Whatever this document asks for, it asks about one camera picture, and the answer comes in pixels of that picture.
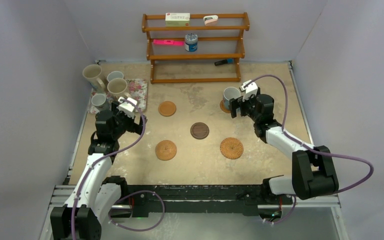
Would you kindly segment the blue mug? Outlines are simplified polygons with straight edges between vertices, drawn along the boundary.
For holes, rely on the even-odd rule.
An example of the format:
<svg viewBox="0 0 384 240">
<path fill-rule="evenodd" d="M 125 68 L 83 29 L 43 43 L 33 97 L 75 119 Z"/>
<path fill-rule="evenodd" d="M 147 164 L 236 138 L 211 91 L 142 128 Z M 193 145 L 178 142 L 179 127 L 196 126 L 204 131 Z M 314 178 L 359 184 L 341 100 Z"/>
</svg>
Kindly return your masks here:
<svg viewBox="0 0 384 240">
<path fill-rule="evenodd" d="M 231 110 L 230 108 L 230 100 L 231 99 L 237 99 L 241 96 L 241 91 L 237 87 L 227 87 L 223 91 L 223 100 L 222 104 L 224 108 L 228 111 Z"/>
</svg>

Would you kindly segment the woven rattan coaster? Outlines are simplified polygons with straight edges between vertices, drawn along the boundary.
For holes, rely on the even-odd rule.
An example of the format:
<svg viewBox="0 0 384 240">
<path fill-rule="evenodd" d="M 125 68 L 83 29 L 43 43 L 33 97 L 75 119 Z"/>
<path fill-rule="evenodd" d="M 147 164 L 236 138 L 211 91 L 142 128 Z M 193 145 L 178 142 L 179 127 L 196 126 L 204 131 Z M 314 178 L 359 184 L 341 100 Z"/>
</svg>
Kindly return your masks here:
<svg viewBox="0 0 384 240">
<path fill-rule="evenodd" d="M 222 140 L 219 149 L 225 158 L 231 160 L 240 158 L 244 152 L 242 142 L 234 137 L 228 137 Z"/>
<path fill-rule="evenodd" d="M 177 146 L 171 140 L 162 140 L 155 147 L 155 155 L 159 160 L 168 161 L 177 154 Z"/>
</svg>

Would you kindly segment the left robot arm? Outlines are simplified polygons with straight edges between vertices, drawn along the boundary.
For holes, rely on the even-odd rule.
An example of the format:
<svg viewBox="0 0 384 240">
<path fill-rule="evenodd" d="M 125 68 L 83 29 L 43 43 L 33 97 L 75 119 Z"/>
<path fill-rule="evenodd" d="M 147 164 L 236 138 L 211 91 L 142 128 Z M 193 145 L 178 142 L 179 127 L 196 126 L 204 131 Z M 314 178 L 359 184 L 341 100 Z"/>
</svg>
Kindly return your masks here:
<svg viewBox="0 0 384 240">
<path fill-rule="evenodd" d="M 102 225 L 114 203 L 122 205 L 129 191 L 122 177 L 107 177 L 115 157 L 122 150 L 119 138 L 126 132 L 143 137 L 146 117 L 140 114 L 135 123 L 135 111 L 141 113 L 137 101 L 120 97 L 109 109 L 95 115 L 95 132 L 91 135 L 88 156 L 81 177 L 62 206 L 50 213 L 50 225 L 55 240 L 99 240 Z"/>
</svg>

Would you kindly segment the dark brown wooden coaster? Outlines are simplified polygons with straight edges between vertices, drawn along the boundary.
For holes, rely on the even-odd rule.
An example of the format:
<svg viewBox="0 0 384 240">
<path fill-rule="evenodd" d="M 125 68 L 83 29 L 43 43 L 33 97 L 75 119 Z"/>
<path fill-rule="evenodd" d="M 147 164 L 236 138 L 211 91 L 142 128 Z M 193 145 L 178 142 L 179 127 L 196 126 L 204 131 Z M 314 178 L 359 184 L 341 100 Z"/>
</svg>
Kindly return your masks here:
<svg viewBox="0 0 384 240">
<path fill-rule="evenodd" d="M 209 127 L 203 122 L 196 122 L 190 127 L 191 136 L 198 140 L 205 139 L 209 133 Z"/>
</svg>

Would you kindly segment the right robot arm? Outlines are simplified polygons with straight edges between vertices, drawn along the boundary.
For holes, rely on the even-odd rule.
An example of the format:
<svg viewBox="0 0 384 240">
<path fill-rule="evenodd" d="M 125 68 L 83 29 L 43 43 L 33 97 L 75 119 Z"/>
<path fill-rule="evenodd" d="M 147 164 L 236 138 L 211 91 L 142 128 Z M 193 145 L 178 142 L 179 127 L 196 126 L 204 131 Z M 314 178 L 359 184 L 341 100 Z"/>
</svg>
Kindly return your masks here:
<svg viewBox="0 0 384 240">
<path fill-rule="evenodd" d="M 267 94 L 253 94 L 248 100 L 242 97 L 229 100 L 232 118 L 237 114 L 249 117 L 253 121 L 255 135 L 291 160 L 290 176 L 280 175 L 263 180 L 260 191 L 262 200 L 272 204 L 280 195 L 306 200 L 338 191 L 339 181 L 330 150 L 324 145 L 313 146 L 299 139 L 293 140 L 293 135 L 274 118 L 273 109 L 274 99 Z"/>
</svg>

